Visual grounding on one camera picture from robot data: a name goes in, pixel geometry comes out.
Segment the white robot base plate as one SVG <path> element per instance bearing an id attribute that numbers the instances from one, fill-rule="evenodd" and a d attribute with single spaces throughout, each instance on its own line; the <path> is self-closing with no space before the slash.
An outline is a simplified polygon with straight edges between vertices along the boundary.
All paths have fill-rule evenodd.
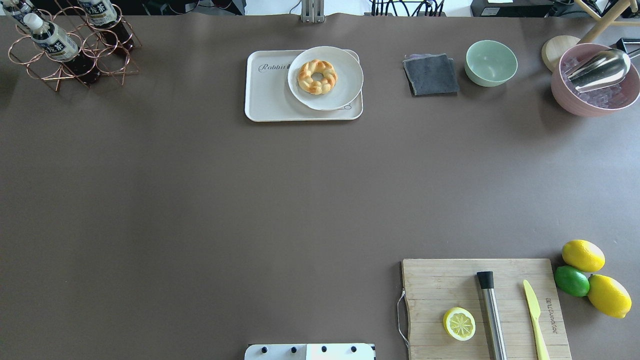
<path id="1" fill-rule="evenodd" d="M 374 344 L 365 342 L 312 342 L 252 344 L 245 360 L 375 360 Z"/>

